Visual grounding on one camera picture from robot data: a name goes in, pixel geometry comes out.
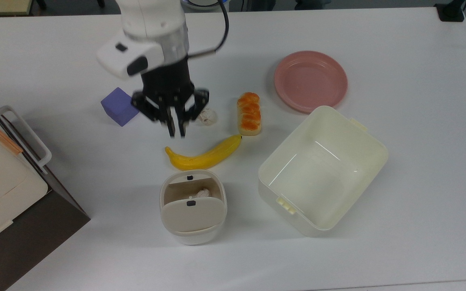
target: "white bin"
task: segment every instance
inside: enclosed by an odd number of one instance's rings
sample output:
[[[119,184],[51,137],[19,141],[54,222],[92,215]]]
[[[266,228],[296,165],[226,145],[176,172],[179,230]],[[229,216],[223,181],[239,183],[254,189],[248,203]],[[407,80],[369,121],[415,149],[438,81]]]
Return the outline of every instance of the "white bin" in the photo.
[[[258,171],[260,196],[305,236],[333,228],[388,159],[384,145],[335,109],[322,106]]]
[[[195,197],[203,188],[209,197]],[[212,240],[227,213],[224,186],[207,170],[191,170],[170,176],[161,187],[161,221],[185,245]]]

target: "bread roll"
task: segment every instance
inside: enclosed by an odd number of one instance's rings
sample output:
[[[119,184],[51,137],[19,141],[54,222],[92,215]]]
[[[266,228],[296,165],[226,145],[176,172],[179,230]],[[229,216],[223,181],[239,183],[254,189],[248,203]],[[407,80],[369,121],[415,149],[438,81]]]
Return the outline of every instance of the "bread roll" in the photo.
[[[257,94],[247,92],[240,96],[237,101],[237,118],[241,135],[253,136],[260,133],[260,97]]]

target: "toy banana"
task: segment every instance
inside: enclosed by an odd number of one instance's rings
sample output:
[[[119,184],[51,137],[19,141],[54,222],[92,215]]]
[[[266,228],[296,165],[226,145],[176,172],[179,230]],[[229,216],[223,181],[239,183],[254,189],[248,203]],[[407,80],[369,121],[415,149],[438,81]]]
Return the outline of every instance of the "toy banana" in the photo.
[[[233,135],[210,151],[198,156],[183,156],[176,154],[169,147],[165,147],[165,152],[170,158],[170,163],[179,170],[208,169],[231,155],[240,145],[241,135]]]

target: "pink plate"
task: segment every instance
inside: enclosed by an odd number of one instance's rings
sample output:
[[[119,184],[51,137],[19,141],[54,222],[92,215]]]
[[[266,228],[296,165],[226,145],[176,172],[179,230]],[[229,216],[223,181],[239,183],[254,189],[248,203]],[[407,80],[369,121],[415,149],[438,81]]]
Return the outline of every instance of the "pink plate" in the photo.
[[[346,94],[348,78],[341,65],[315,51],[286,56],[274,72],[274,85],[290,107],[310,113],[317,107],[334,107]]]

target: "purple foam block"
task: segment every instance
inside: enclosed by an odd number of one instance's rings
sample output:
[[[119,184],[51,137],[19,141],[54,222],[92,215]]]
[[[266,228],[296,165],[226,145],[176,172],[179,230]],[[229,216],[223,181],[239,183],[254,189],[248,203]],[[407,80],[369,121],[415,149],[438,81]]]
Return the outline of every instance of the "purple foam block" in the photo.
[[[116,123],[123,127],[129,122],[138,110],[131,105],[131,96],[120,88],[114,89],[107,97],[101,102],[107,115],[112,118]]]

